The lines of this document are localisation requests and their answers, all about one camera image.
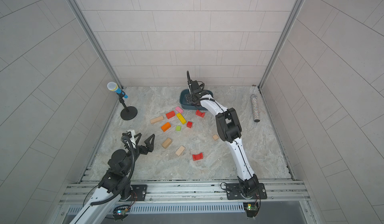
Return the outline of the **teal plastic storage bin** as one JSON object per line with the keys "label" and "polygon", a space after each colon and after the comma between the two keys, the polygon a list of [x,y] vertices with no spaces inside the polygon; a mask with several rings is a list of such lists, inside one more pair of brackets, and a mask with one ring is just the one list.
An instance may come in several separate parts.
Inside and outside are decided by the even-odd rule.
{"label": "teal plastic storage bin", "polygon": [[[211,97],[213,97],[213,93],[211,91],[209,91],[209,90],[205,90],[205,91],[206,91],[205,95],[210,95]],[[182,106],[182,109],[185,109],[185,110],[203,110],[203,111],[207,110],[206,108],[204,108],[201,105],[200,106],[188,105],[187,101],[186,101],[186,95],[187,94],[189,94],[188,89],[185,89],[180,93],[180,105]]]}

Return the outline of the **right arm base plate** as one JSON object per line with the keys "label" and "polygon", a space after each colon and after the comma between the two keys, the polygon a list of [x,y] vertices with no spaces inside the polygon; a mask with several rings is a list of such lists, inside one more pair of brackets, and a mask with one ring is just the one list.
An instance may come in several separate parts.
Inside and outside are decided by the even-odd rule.
{"label": "right arm base plate", "polygon": [[233,184],[221,183],[221,185],[222,184],[224,184],[225,187],[224,188],[221,187],[221,189],[226,191],[228,200],[256,200],[256,199],[266,200],[268,198],[267,191],[263,183],[259,184],[256,193],[251,197],[246,197],[241,193],[239,183],[233,183]]}

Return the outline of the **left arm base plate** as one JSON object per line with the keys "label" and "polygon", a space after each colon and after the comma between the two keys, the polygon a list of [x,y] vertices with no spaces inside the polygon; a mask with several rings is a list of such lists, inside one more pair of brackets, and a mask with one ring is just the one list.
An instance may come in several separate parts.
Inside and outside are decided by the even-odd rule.
{"label": "left arm base plate", "polygon": [[120,202],[144,201],[147,193],[147,185],[128,185],[121,192]]}

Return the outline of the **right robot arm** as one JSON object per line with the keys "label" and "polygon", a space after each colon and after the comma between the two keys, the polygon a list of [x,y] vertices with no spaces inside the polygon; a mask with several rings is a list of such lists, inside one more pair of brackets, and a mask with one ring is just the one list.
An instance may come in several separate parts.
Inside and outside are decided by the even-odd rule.
{"label": "right robot arm", "polygon": [[201,106],[209,113],[215,116],[217,133],[222,141],[224,141],[233,156],[238,180],[239,189],[245,198],[251,198],[259,194],[260,183],[258,177],[253,171],[243,147],[242,143],[242,127],[234,108],[226,108],[219,104],[207,90],[204,89],[205,84],[199,84],[197,80],[191,80],[187,76],[189,94],[186,95],[186,101],[193,106]]}

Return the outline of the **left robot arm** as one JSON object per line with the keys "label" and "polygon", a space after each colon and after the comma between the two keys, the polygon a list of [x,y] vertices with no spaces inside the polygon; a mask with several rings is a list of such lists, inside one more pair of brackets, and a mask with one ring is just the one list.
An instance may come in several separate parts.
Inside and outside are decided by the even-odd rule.
{"label": "left robot arm", "polygon": [[116,150],[108,161],[109,169],[93,190],[88,201],[71,221],[72,224],[100,224],[105,219],[123,221],[137,201],[144,201],[147,185],[131,185],[136,160],[154,150],[155,135],[152,134],[138,145],[142,134],[133,130],[122,134],[125,149]]}

